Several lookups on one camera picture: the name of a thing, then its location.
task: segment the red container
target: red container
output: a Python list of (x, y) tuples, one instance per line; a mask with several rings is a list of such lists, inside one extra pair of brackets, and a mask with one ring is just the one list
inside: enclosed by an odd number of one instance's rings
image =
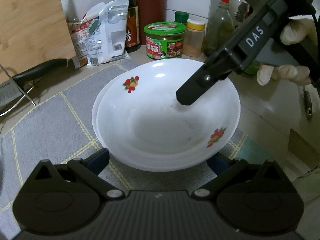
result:
[(140, 43), (146, 44), (143, 28), (151, 23), (164, 22), (166, 17), (167, 0), (137, 0), (139, 11)]

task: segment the plastic bag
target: plastic bag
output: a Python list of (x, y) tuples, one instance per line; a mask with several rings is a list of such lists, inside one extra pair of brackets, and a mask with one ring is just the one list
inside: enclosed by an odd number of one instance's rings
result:
[(75, 68), (78, 69), (88, 63), (88, 51), (86, 45), (86, 37), (88, 35), (88, 27), (90, 22), (81, 24), (80, 22), (68, 23), (68, 28), (71, 36), (73, 46), (76, 51), (76, 57), (73, 57)]
[(115, 0), (90, 9), (87, 35), (88, 67), (124, 58), (129, 0)]

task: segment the bottle label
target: bottle label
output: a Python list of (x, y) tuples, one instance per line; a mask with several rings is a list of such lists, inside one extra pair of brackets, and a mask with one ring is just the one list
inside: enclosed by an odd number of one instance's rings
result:
[(127, 36), (125, 47), (132, 47), (140, 43), (139, 38), (139, 15), (138, 6), (131, 7), (128, 10), (127, 18)]
[(182, 57), (184, 38), (164, 41), (146, 37), (147, 56), (153, 59), (180, 58)]

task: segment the red bottle cap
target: red bottle cap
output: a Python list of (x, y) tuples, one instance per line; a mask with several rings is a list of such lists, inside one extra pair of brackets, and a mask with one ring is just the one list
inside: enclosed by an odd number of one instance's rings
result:
[(229, 2), (230, 2), (230, 0), (221, 0), (221, 2), (229, 3)]

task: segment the kitchen countertop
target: kitchen countertop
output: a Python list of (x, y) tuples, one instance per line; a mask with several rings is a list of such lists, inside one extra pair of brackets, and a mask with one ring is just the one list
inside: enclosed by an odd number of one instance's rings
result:
[[(146, 46), (141, 46), (138, 51), (129, 55), (135, 63), (142, 65), (153, 61), (145, 55), (145, 51)], [(183, 55), (182, 58), (201, 62), (206, 59), (204, 55), (199, 58)], [(32, 91), (30, 96), (36, 99), (36, 104), (39, 104), (107, 66), (108, 64), (103, 64), (94, 68), (82, 67), (78, 70), (69, 66), (60, 69), (41, 80), (37, 84), (37, 89)], [(309, 122), (304, 113), (301, 87), (284, 80), (271, 81), (262, 87), (255, 79), (248, 79), (235, 73), (232, 73), (229, 78), (238, 90), (241, 101), (238, 128), (273, 153), (277, 161), (282, 162), (287, 157), (291, 128), (320, 152), (320, 100), (312, 86), (307, 87), (313, 104), (313, 119)], [(0, 119), (0, 136), (4, 135), (31, 109), (31, 103), (25, 100), (20, 108)]]

